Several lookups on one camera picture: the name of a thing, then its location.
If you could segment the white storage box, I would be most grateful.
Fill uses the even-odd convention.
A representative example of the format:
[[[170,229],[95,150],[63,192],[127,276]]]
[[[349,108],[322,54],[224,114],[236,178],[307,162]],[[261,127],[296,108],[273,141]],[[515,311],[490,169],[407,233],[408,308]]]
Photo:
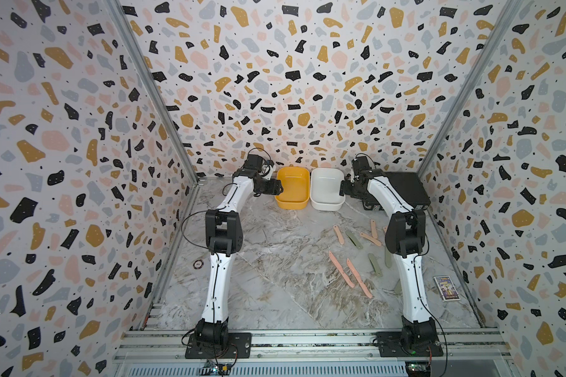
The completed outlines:
[[[311,205],[315,210],[338,211],[345,202],[340,194],[344,173],[336,168],[316,168],[311,172]]]

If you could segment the yellow storage box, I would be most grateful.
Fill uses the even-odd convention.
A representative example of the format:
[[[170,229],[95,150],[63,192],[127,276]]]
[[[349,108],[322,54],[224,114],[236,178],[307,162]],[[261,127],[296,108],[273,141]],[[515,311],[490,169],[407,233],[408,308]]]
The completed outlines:
[[[302,210],[310,199],[310,172],[303,167],[283,167],[277,173],[283,192],[275,196],[278,207]]]

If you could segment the long pink fruit knife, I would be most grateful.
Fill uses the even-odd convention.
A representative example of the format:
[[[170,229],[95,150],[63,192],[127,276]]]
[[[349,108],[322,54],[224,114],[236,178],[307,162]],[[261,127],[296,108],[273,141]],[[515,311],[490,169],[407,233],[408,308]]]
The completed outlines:
[[[333,263],[333,265],[335,266],[336,270],[338,271],[338,273],[342,276],[342,278],[344,279],[345,283],[350,287],[350,288],[354,288],[355,284],[352,282],[352,280],[350,279],[350,277],[347,275],[347,273],[345,273],[344,268],[342,267],[342,265],[340,264],[340,262],[338,261],[338,259],[335,257],[335,255],[329,251],[328,252],[330,261]]]

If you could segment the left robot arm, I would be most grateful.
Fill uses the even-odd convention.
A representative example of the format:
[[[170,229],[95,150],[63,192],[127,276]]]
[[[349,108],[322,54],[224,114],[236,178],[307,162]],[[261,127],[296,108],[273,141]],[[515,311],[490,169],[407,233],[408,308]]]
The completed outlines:
[[[275,162],[268,156],[248,154],[241,168],[234,172],[221,204],[205,215],[210,280],[201,320],[194,330],[195,343],[199,347],[223,350],[229,343],[230,279],[236,254],[244,242],[241,209],[252,196],[277,196],[283,192],[274,172]]]

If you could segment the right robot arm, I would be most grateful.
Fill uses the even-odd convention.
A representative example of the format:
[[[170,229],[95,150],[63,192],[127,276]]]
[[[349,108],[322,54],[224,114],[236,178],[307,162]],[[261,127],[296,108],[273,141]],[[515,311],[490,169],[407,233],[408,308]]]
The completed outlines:
[[[431,201],[420,178],[411,172],[384,172],[368,155],[359,153],[352,160],[352,173],[341,182],[340,194],[361,200],[365,210],[383,210],[388,215],[385,248],[397,266],[402,289],[401,350],[415,356],[441,356],[422,273],[422,257],[429,249],[425,211]]]

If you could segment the pink folding knife upright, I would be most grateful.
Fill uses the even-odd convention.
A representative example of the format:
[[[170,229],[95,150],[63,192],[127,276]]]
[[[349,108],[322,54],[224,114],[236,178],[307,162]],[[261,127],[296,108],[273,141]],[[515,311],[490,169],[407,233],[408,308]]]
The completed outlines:
[[[371,237],[377,239],[378,238],[377,223],[374,220],[370,221],[370,228],[371,228]]]

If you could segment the pink folding knife left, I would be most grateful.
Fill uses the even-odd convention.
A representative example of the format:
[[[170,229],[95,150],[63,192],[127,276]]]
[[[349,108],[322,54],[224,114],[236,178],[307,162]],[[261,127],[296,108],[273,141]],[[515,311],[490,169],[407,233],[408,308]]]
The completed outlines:
[[[341,229],[339,226],[333,226],[333,230],[336,234],[336,237],[338,238],[338,242],[340,243],[340,245],[344,245],[345,244],[345,240],[344,240],[344,236],[341,232]]]

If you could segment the black carrying case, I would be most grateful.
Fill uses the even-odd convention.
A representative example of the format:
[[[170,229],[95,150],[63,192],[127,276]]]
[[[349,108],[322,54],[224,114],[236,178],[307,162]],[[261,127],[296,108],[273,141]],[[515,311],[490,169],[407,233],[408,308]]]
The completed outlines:
[[[369,179],[363,199],[365,210],[383,210],[387,215],[427,210],[430,204],[418,175],[410,172],[390,172]]]

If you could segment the pink folding knife angled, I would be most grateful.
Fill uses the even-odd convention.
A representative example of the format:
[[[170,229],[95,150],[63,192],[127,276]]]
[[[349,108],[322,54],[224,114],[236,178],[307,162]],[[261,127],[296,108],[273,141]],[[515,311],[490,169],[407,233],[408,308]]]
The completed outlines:
[[[378,240],[377,238],[374,238],[374,237],[372,237],[372,236],[370,236],[370,235],[368,235],[368,234],[366,234],[366,233],[364,233],[364,232],[360,232],[359,235],[360,235],[360,237],[362,237],[362,238],[364,238],[364,239],[366,239],[366,240],[369,240],[369,242],[371,242],[371,243],[373,243],[373,244],[375,244],[375,245],[377,245],[377,246],[379,246],[379,247],[382,246],[382,242],[380,242],[380,240]]]

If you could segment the green folding knife centre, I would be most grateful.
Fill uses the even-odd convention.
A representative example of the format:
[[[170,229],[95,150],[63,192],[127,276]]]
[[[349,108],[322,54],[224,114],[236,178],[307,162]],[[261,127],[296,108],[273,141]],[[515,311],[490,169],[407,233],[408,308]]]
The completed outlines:
[[[363,245],[361,244],[361,242],[359,241],[359,238],[350,230],[346,231],[346,235],[349,238],[349,240],[352,242],[352,244],[359,250],[363,249]]]

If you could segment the green folding knife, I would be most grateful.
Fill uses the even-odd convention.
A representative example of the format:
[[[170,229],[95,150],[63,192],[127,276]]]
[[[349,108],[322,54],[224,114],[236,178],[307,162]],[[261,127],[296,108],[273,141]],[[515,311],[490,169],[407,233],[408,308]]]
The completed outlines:
[[[363,245],[361,244],[361,242],[359,241],[359,238],[350,230],[346,231],[346,235],[349,238],[349,240],[352,242],[352,244],[359,250],[363,249]]]
[[[388,269],[391,269],[393,266],[392,253],[388,248],[385,248],[385,265]]]
[[[370,264],[372,265],[374,274],[377,277],[382,277],[382,270],[381,270],[380,265],[378,263],[377,257],[373,253],[369,253],[368,259],[369,259]]]

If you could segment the green folding knife lower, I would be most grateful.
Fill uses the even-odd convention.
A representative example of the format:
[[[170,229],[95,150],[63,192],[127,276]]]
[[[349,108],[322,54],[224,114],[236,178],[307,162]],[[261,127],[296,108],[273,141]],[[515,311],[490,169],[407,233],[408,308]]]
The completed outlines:
[[[382,270],[381,270],[380,265],[378,263],[377,257],[373,253],[369,253],[368,259],[369,259],[370,264],[372,265],[374,274],[377,277],[382,277]]]

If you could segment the green folding knife right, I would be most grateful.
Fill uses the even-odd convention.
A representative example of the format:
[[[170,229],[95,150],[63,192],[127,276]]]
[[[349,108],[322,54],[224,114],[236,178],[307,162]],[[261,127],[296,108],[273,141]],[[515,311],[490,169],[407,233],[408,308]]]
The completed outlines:
[[[393,266],[392,253],[388,248],[385,248],[385,265],[388,269],[391,269]]]

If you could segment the colourful card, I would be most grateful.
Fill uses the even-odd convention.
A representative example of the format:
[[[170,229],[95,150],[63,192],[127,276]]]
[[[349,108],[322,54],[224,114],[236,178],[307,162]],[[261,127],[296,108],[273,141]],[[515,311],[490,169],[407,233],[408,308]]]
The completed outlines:
[[[434,276],[433,279],[443,301],[459,301],[461,299],[450,276]]]

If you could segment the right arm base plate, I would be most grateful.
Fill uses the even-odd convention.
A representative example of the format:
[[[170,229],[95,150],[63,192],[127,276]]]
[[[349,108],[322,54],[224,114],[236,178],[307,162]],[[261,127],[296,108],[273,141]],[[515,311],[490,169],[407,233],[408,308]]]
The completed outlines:
[[[444,355],[438,336],[412,339],[401,331],[379,331],[372,344],[377,347],[382,358],[426,358]]]

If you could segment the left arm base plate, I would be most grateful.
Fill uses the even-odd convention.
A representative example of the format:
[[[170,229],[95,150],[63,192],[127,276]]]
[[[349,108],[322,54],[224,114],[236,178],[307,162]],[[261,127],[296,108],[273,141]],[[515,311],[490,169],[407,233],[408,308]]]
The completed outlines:
[[[197,340],[193,333],[188,342],[185,359],[248,359],[252,349],[251,332],[230,333],[226,342]]]

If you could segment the aluminium mounting rail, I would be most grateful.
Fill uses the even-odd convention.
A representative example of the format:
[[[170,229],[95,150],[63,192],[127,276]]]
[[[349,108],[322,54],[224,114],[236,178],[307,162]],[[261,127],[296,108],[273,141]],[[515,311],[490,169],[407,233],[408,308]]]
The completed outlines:
[[[228,376],[518,376],[491,328],[447,329],[444,355],[382,358],[371,330],[247,330],[248,359],[185,359],[184,331],[130,331],[115,356],[116,376],[201,376],[207,361],[234,364]]]

